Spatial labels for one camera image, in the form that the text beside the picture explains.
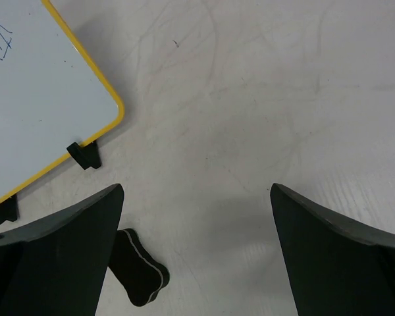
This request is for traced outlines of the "yellow framed whiteboard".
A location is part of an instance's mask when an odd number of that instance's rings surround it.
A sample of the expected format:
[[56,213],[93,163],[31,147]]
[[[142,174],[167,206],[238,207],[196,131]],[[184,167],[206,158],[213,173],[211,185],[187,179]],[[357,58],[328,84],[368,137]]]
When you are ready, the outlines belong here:
[[50,1],[0,1],[0,203],[123,116],[122,99]]

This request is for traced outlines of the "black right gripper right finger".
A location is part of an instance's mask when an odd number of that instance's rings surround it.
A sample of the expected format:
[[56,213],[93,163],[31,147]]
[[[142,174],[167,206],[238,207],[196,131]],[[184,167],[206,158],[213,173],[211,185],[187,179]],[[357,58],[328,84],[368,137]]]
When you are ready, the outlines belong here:
[[270,198],[299,315],[395,315],[395,234],[282,184]]

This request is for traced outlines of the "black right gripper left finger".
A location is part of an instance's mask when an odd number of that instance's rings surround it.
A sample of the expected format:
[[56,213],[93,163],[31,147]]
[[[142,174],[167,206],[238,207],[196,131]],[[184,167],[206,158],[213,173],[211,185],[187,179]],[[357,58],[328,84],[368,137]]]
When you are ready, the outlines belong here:
[[95,315],[124,190],[0,233],[0,315]]

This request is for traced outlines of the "black felt whiteboard eraser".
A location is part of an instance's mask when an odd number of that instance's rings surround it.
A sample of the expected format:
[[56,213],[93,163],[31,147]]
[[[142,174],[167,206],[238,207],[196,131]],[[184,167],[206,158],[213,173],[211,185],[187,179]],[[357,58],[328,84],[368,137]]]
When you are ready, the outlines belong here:
[[117,231],[109,268],[136,307],[154,301],[170,280],[168,269],[154,260],[132,228]]

